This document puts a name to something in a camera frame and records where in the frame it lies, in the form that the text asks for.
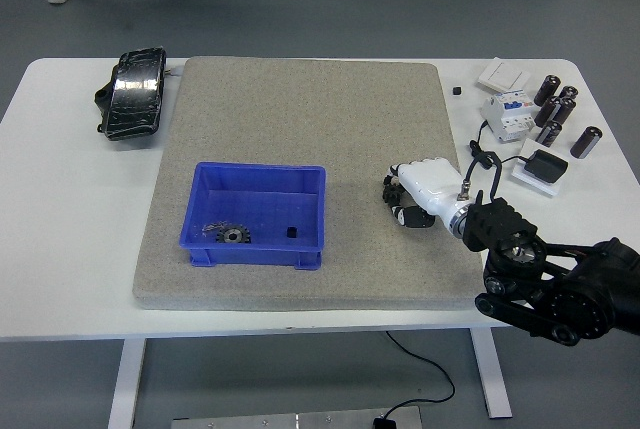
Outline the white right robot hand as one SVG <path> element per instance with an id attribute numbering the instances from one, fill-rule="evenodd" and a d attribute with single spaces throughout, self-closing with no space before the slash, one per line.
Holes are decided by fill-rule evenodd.
<path id="1" fill-rule="evenodd" d="M 431 227 L 439 218 L 461 239 L 471 204 L 470 183 L 444 158 L 392 165 L 384 180 L 382 199 L 406 228 Z"/>

